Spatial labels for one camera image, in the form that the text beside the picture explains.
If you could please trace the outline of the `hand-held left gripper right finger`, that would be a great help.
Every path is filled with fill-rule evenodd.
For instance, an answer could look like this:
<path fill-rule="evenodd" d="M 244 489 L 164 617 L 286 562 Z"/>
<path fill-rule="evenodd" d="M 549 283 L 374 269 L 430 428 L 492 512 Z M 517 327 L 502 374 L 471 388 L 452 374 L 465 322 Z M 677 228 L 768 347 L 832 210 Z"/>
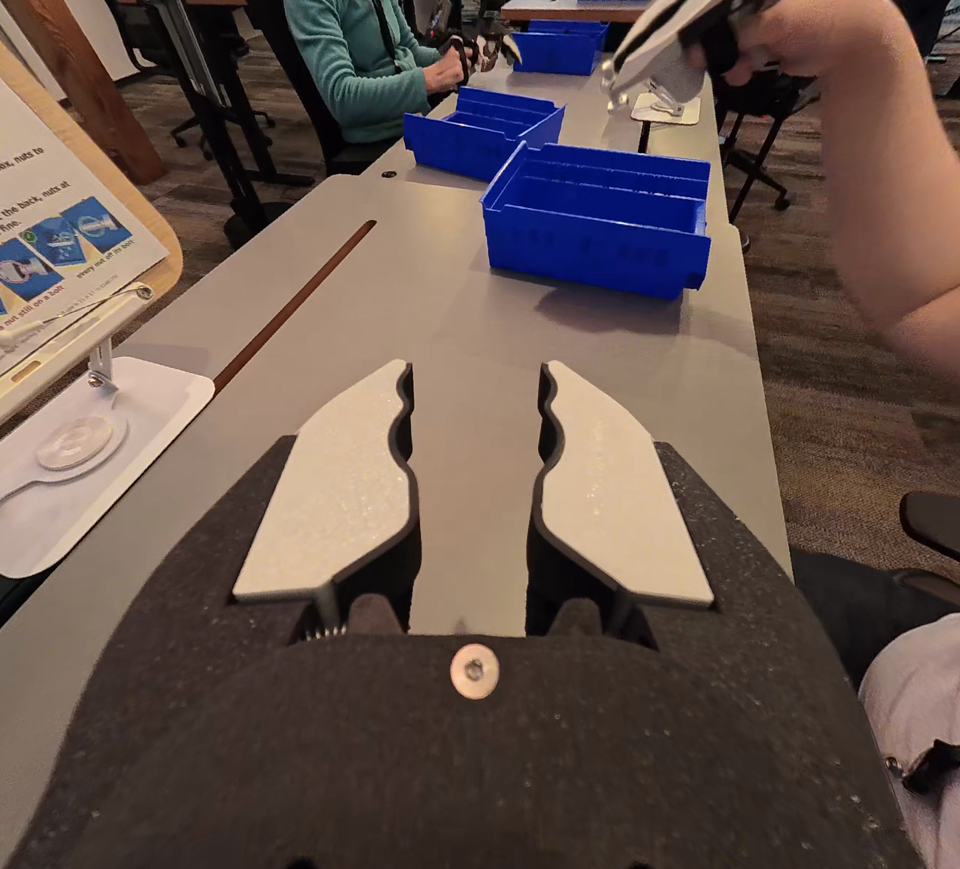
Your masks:
<path fill-rule="evenodd" d="M 558 360 L 541 364 L 527 532 L 527 633 L 576 599 L 601 633 L 651 639 L 644 608 L 706 612 L 714 590 L 655 442 L 621 403 Z"/>

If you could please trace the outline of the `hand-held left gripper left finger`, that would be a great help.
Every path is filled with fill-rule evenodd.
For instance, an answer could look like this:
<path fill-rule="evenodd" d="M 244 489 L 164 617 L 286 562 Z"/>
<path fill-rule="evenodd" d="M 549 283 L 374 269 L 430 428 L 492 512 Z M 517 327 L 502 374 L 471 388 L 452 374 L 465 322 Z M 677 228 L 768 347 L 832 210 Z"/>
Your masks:
<path fill-rule="evenodd" d="M 321 630 L 354 601 L 390 602 L 410 628 L 423 560 L 411 363 L 393 359 L 301 426 L 233 585 L 238 603 L 306 601 Z"/>

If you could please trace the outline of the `person's right forearm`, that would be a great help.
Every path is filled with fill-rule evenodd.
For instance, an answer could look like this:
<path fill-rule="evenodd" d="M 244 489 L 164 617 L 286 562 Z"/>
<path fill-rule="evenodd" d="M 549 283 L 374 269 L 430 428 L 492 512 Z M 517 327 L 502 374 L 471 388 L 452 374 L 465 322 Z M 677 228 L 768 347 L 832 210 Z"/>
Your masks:
<path fill-rule="evenodd" d="M 822 76 L 822 163 L 838 276 L 899 356 L 958 383 L 959 163 L 911 49 Z"/>

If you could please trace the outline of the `person's right hand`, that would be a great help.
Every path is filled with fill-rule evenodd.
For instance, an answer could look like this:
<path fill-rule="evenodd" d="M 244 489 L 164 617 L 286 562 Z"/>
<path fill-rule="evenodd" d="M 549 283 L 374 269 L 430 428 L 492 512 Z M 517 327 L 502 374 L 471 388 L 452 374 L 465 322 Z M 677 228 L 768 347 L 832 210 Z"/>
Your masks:
<path fill-rule="evenodd" d="M 924 81 L 913 35 L 891 0 L 766 0 L 737 24 L 738 58 L 724 79 L 743 86 L 763 67 L 824 81 L 899 86 Z"/>

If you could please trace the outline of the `white stand base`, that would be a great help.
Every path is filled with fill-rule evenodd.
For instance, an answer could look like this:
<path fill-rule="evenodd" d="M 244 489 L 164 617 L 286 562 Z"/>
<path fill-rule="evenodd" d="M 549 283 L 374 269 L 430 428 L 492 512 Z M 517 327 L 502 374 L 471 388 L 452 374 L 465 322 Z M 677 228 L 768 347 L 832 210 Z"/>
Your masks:
<path fill-rule="evenodd" d="M 630 111 L 630 118 L 641 123 L 689 127 L 697 124 L 701 114 L 701 97 L 680 101 L 653 80 L 643 83 Z"/>
<path fill-rule="evenodd" d="M 135 357 L 73 381 L 1 444 L 1 575 L 60 563 L 213 398 L 205 376 Z"/>

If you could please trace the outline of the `black mesh office chair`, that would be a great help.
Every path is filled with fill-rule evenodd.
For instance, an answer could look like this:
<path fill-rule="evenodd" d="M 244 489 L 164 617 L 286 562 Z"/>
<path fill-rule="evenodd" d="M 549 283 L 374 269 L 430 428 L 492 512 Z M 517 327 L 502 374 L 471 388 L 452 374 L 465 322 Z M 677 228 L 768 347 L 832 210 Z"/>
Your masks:
<path fill-rule="evenodd" d="M 777 212 L 789 209 L 792 202 L 789 190 L 769 175 L 765 163 L 786 120 L 819 99 L 816 79 L 768 69 L 741 86 L 732 86 L 722 77 L 711 77 L 711 83 L 722 167 L 733 165 L 745 176 L 728 213 L 730 223 L 736 223 L 757 182 L 776 192 L 774 209 Z M 771 123 L 756 153 L 738 145 L 740 129 L 748 118 L 766 119 Z"/>

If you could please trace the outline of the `person's dark trousers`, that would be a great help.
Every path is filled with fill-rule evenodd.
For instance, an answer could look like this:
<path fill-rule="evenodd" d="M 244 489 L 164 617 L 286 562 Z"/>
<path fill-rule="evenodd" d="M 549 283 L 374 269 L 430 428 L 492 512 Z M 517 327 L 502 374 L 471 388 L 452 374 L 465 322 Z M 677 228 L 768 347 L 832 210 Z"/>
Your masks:
<path fill-rule="evenodd" d="M 794 582 L 822 624 L 850 683 L 898 637 L 956 615 L 956 604 L 903 585 L 886 570 L 826 553 L 791 551 Z"/>

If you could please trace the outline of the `white page holder bar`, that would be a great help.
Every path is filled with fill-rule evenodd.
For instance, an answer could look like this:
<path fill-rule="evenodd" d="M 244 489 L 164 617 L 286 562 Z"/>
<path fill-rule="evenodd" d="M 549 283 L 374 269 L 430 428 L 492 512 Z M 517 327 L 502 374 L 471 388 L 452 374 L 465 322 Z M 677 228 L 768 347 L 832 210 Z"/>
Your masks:
<path fill-rule="evenodd" d="M 104 306 L 111 307 L 117 301 L 128 303 L 130 300 L 149 303 L 156 295 L 153 287 L 139 282 L 105 298 L 90 300 L 49 318 L 33 318 L 2 327 L 1 359 L 5 361 L 18 353 L 30 355 L 39 347 L 44 347 L 54 339 L 63 337 L 65 333 L 83 334 L 91 327 L 99 325 L 101 318 L 98 313 Z"/>

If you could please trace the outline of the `printed instruction sheet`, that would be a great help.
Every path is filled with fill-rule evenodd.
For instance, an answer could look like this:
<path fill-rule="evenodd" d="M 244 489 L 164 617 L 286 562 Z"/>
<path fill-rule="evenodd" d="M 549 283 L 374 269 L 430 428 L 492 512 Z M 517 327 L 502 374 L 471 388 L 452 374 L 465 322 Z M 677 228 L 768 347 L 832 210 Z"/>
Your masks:
<path fill-rule="evenodd" d="M 1 372 L 168 255 L 1 83 Z"/>

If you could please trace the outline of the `black metal stand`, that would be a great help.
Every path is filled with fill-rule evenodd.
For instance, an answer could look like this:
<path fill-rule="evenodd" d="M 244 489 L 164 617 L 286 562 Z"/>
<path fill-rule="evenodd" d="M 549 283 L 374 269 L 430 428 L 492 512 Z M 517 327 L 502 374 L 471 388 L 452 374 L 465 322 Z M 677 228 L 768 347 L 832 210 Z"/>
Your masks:
<path fill-rule="evenodd" d="M 223 234 L 238 250 L 292 203 L 264 203 L 255 182 L 309 189 L 315 179 L 278 170 L 230 54 L 198 25 L 187 0 L 134 0 L 171 50 L 174 74 L 230 193 Z"/>

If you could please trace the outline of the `brown wooden post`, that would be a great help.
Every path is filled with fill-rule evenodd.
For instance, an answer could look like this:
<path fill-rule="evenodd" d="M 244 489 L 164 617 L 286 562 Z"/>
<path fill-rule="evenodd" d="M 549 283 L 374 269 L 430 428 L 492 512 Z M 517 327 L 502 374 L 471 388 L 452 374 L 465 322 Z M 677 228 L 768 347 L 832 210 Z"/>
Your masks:
<path fill-rule="evenodd" d="M 161 157 L 66 1 L 2 1 L 104 154 L 139 186 L 161 179 Z"/>

